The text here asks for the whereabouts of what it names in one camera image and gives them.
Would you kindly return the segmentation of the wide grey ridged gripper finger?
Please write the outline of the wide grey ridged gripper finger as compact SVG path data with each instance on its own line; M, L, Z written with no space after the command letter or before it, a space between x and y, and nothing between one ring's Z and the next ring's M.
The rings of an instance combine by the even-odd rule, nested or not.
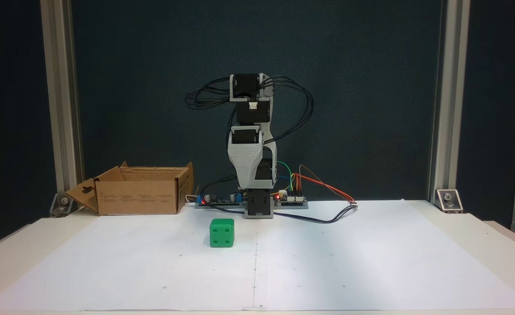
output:
M260 181L255 183L257 167L263 158L263 145L259 143L230 143L228 145L228 156L235 167L239 187L243 189L264 188Z

